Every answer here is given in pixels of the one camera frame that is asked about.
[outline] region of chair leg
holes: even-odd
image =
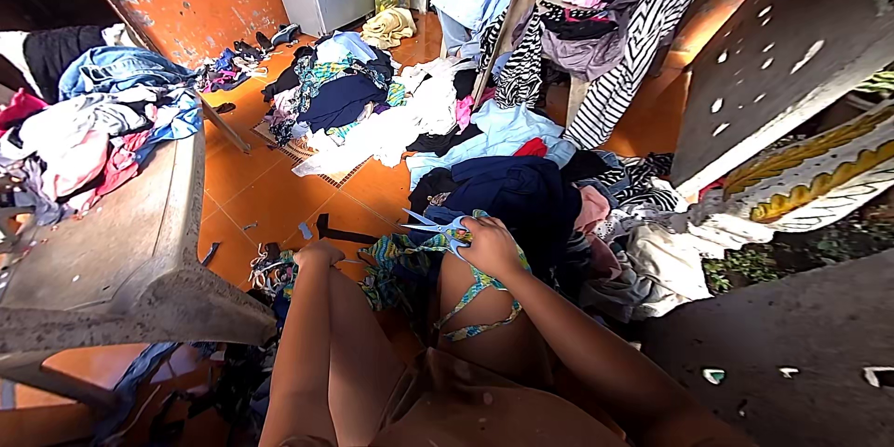
[[[494,62],[502,53],[506,53],[512,49],[512,30],[519,24],[521,17],[524,16],[532,6],[536,5],[536,2],[537,0],[512,0],[509,3],[508,8],[506,9],[506,19],[503,21],[502,27],[500,27],[500,34],[497,36],[497,41],[494,45],[494,54],[492,54],[490,60],[487,61],[487,68],[485,68],[485,71],[478,74],[478,77],[475,79],[475,107],[481,104],[481,95],[485,93],[487,80],[490,78],[491,72],[494,70]]]
[[[0,357],[0,377],[79,401],[88,407],[106,412],[115,410],[118,398],[112,391],[42,366],[53,354],[55,351],[3,355]]]
[[[589,81],[578,78],[575,75],[571,76],[571,89],[568,93],[568,113],[565,115],[566,128],[574,121],[577,111],[580,110],[580,105],[584,102],[584,98],[587,97],[589,89]]]
[[[230,125],[221,118],[220,114],[205,101],[205,98],[202,98],[202,113],[205,114],[205,118],[208,121],[211,121],[211,123],[214,124],[230,142],[232,142],[232,144],[236,145],[236,148],[246,154],[251,150],[251,145],[242,141],[242,138],[239,137],[236,131],[234,131]]]

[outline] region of black shoe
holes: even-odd
[[[298,35],[301,34],[301,26],[299,25],[288,25],[287,27],[284,25],[280,25],[280,31],[276,32],[276,34],[270,37],[270,41],[274,44],[274,47],[281,43],[289,43],[290,41],[298,39]]]
[[[264,56],[261,55],[261,51],[248,45],[245,41],[237,40],[233,42],[232,48],[236,50],[236,53],[240,53],[240,55],[243,56],[248,56],[257,61],[260,61],[264,58]]]
[[[267,38],[267,35],[262,32],[255,33],[255,39],[257,40],[257,44],[261,46],[261,49],[265,51],[270,51],[274,48],[274,44],[270,42],[270,39]]]

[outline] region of red clothing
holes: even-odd
[[[528,143],[521,145],[519,151],[513,154],[513,156],[546,157],[546,144],[543,143],[542,139],[534,138],[529,140]]]

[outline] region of floor tile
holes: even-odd
[[[335,196],[333,196],[331,199],[329,199],[325,204],[323,204],[323,206],[320,207],[317,212],[310,215],[305,220],[305,222],[307,222],[307,227],[314,234],[313,238],[305,239],[301,235],[301,233],[298,232],[285,242],[284,248],[298,250],[301,247],[307,245],[307,243],[309,243],[311,240],[319,239],[317,217],[321,213],[329,213],[330,229],[358,232],[360,234],[367,234],[373,237],[380,237],[399,232],[399,229],[397,227],[386,222],[377,214],[369,211],[369,209],[355,201],[350,196],[339,192],[335,194]],[[335,247],[338,247],[341,251],[344,252],[346,258],[352,260],[358,259],[357,250],[369,246],[360,243],[354,243],[352,241],[342,241],[339,239],[332,239],[331,242]],[[338,268],[344,271],[344,273],[347,274],[354,281],[361,281],[364,277],[366,277],[366,273],[363,271],[363,264],[350,264],[342,262],[339,264]]]
[[[409,170],[407,163],[400,163],[394,168],[386,168],[382,163],[372,160],[364,164],[341,191],[360,201],[391,224],[399,225],[407,222],[407,213],[402,208],[409,208]]]
[[[251,272],[249,262],[257,257],[257,244],[222,211],[209,216],[198,230],[196,254],[199,260],[207,255],[214,242],[220,243],[220,246],[208,264],[208,269],[230,284],[247,290],[249,285],[245,281]]]
[[[243,139],[251,144],[251,152],[230,144],[205,159],[205,190],[218,204],[226,204],[275,164],[291,161],[257,136]]]
[[[214,214],[217,210],[220,209],[220,206],[217,205],[214,199],[212,199],[207,191],[202,191],[202,222],[205,222],[209,216]]]
[[[245,230],[256,243],[282,243],[336,192],[318,176],[298,177],[291,166],[276,164],[222,206],[240,227],[257,222]]]

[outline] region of blue jeans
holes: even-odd
[[[195,76],[158,53],[136,47],[95,47],[76,59],[59,78],[59,100],[89,93],[116,93],[136,85],[180,84]]]

